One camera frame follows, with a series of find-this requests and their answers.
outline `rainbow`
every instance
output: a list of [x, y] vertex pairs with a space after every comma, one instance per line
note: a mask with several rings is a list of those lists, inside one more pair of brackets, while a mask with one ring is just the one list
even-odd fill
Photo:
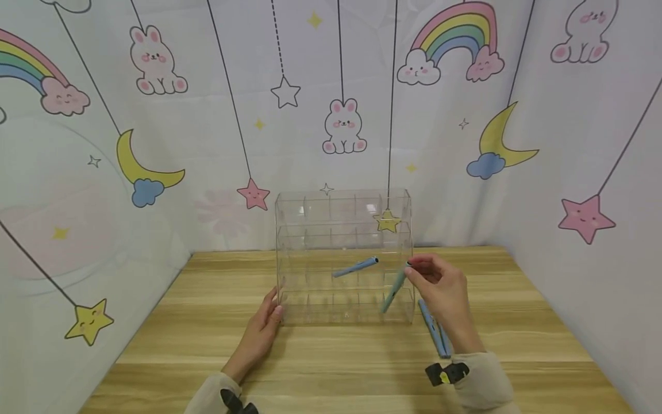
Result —
[[69, 81], [43, 53], [25, 40], [0, 28], [0, 78], [15, 78], [29, 83], [45, 95], [42, 81], [55, 78], [63, 86]]
[[422, 49], [428, 60], [439, 64], [449, 50], [466, 48], [471, 62], [478, 51], [489, 46], [497, 51], [497, 17], [491, 5], [482, 1], [467, 1], [440, 11], [421, 29], [412, 44], [412, 50]]

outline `blue cloud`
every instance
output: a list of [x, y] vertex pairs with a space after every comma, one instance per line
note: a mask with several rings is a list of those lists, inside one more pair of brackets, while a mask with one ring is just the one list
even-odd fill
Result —
[[147, 204], [153, 205], [156, 202], [156, 197], [161, 195], [164, 190], [164, 184], [160, 181], [152, 181], [149, 178], [136, 180], [133, 183], [133, 195], [131, 201], [136, 207], [145, 207]]
[[500, 172], [506, 166], [506, 160], [494, 152], [482, 154], [478, 160], [472, 161], [467, 166], [467, 173], [472, 177], [480, 177], [487, 180], [492, 175]]

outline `black clip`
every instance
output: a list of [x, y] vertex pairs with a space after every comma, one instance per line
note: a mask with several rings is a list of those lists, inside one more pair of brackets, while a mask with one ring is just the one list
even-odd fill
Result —
[[259, 414], [257, 407], [253, 403], [248, 403], [244, 407], [241, 400], [229, 389], [222, 389], [220, 391], [220, 398], [231, 414]]
[[436, 387], [442, 384], [455, 384], [460, 381], [469, 374], [469, 367], [463, 362], [460, 362], [442, 368], [442, 365], [437, 362], [425, 368], [425, 373], [432, 386]]

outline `wrist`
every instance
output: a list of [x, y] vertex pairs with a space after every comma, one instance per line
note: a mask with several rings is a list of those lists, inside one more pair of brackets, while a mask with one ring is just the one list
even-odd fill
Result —
[[451, 327], [446, 331], [456, 354], [487, 352], [481, 336], [473, 325]]
[[239, 384], [244, 380], [246, 374], [248, 374], [248, 371], [250, 371], [250, 368], [251, 365], [249, 363], [242, 361], [242, 358], [239, 358], [237, 355], [233, 354], [228, 362], [226, 362], [221, 372]]

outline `bunny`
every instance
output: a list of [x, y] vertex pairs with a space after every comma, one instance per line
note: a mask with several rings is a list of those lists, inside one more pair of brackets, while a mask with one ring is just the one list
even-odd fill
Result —
[[609, 28], [618, 10], [618, 0], [583, 0], [568, 17], [565, 43], [554, 46], [552, 62], [593, 63], [604, 57], [609, 43], [602, 34]]
[[367, 142], [359, 137], [361, 117], [356, 112], [356, 100], [348, 99], [344, 104], [336, 99], [331, 102], [324, 127], [330, 138], [322, 143], [327, 154], [349, 154], [363, 152]]
[[161, 33], [156, 27], [147, 26], [146, 33], [140, 27], [132, 27], [131, 39], [131, 60], [143, 73], [136, 81], [142, 93], [163, 95], [189, 89], [186, 79], [175, 74], [175, 60], [170, 49], [161, 42]]

